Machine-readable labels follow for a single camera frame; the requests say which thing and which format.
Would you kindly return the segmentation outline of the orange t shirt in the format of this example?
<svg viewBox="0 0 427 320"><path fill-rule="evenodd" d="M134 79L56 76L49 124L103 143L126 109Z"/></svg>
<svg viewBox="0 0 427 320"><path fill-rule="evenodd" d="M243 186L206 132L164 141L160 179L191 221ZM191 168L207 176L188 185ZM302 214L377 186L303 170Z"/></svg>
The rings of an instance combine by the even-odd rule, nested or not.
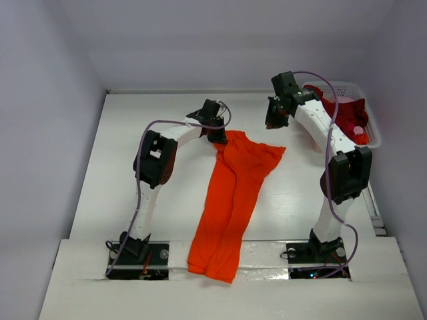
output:
<svg viewBox="0 0 427 320"><path fill-rule="evenodd" d="M227 131L226 137L227 144L215 145L216 164L189 250L187 270L232 283L260 189L286 148L256 143L243 131Z"/></svg>

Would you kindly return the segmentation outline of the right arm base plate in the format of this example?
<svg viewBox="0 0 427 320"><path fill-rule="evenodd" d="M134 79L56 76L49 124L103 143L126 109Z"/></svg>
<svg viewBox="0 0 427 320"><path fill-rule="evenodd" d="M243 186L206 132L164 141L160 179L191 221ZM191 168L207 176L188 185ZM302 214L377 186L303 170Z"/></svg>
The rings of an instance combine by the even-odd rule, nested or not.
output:
<svg viewBox="0 0 427 320"><path fill-rule="evenodd" d="M287 243L280 257L288 262L290 279L351 278L348 267L339 270L347 261L343 243L319 255L310 250L308 242Z"/></svg>

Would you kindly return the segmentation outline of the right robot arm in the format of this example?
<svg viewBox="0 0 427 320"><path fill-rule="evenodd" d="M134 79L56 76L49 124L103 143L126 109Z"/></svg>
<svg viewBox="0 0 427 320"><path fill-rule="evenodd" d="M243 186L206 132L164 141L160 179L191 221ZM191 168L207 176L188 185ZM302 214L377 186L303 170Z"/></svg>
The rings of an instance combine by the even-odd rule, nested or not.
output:
<svg viewBox="0 0 427 320"><path fill-rule="evenodd" d="M292 265L325 264L342 250L342 228L354 199L368 186L372 164L369 147L359 147L336 123L339 106L331 114L314 89L300 87L291 71L271 79L274 96L269 97L265 124L279 129L293 118L310 134L325 155L320 179L324 201L320 215L306 242L288 243L284 252Z"/></svg>

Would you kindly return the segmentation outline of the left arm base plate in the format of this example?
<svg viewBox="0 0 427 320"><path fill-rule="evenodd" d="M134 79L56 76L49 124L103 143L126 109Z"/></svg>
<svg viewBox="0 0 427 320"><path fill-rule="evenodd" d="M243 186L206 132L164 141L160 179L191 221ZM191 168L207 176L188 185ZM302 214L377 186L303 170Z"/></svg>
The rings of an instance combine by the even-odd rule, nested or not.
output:
<svg viewBox="0 0 427 320"><path fill-rule="evenodd" d="M122 251L107 278L111 280L163 281L169 279L169 242L150 242L148 254L138 261Z"/></svg>

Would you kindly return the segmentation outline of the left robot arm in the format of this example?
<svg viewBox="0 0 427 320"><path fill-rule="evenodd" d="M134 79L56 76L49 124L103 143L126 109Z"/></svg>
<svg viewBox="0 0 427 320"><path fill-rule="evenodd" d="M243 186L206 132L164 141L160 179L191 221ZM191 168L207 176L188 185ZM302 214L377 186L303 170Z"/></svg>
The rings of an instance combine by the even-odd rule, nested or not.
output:
<svg viewBox="0 0 427 320"><path fill-rule="evenodd" d="M171 178L178 149L203 136L210 143L226 144L225 128L231 120L224 102L207 99L181 121L157 119L147 125L133 163L137 202L129 226L120 235L118 257L125 255L132 263L147 259L155 204Z"/></svg>

